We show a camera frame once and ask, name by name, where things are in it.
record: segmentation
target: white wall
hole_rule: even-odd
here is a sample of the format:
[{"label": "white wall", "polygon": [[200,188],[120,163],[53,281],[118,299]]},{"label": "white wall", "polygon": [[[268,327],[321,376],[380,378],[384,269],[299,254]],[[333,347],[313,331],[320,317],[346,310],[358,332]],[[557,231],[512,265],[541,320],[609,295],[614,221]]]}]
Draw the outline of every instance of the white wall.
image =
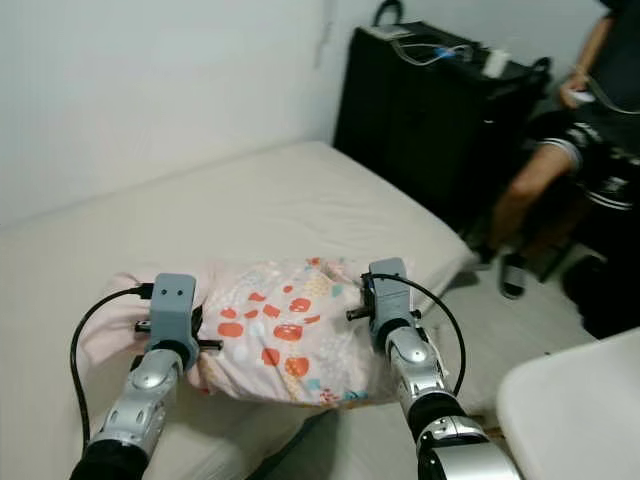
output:
[{"label": "white wall", "polygon": [[[198,164],[330,140],[379,0],[0,2],[0,226]],[[411,0],[408,18],[570,65],[592,0]],[[335,23],[322,43],[329,20]]]}]

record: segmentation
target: black shorts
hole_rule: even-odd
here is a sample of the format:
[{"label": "black shorts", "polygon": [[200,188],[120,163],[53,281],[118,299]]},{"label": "black shorts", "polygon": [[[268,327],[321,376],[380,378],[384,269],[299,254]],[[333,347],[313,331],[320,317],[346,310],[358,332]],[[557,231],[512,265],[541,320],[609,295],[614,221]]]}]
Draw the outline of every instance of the black shorts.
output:
[{"label": "black shorts", "polygon": [[604,140],[596,129],[569,111],[540,115],[529,137],[564,149],[574,165],[576,183],[588,198],[605,207],[631,210],[640,187],[640,159]]}]

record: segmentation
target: black cabinet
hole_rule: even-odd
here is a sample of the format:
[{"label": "black cabinet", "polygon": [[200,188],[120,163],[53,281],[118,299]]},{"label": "black cabinet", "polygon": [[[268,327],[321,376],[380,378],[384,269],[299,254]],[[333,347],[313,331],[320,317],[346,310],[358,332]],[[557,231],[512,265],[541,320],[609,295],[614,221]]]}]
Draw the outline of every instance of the black cabinet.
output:
[{"label": "black cabinet", "polygon": [[[356,30],[334,146],[458,228],[511,173],[526,120],[549,81],[549,62],[509,62],[493,80],[482,75],[487,52],[474,42],[423,23],[402,27],[409,33],[397,39]],[[466,58],[420,67],[397,52],[415,44],[469,48]],[[410,52],[428,59],[434,48]]]}]

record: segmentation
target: black t-shirt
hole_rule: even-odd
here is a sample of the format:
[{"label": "black t-shirt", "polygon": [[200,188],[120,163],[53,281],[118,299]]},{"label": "black t-shirt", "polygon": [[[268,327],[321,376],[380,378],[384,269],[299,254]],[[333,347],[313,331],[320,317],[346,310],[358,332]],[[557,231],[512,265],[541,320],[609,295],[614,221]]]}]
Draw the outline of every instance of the black t-shirt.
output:
[{"label": "black t-shirt", "polygon": [[[640,0],[601,1],[614,23],[590,74],[617,107],[640,110]],[[618,113],[598,101],[580,107],[577,116],[606,140],[640,155],[640,115]]]}]

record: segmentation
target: knee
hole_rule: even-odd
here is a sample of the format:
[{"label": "knee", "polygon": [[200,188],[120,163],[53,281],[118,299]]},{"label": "knee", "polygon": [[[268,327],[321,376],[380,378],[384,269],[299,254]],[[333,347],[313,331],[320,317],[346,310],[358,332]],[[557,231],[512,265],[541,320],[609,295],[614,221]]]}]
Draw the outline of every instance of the knee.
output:
[{"label": "knee", "polygon": [[528,205],[537,200],[542,191],[543,189],[537,182],[526,178],[516,178],[507,188],[505,196],[511,202]]}]

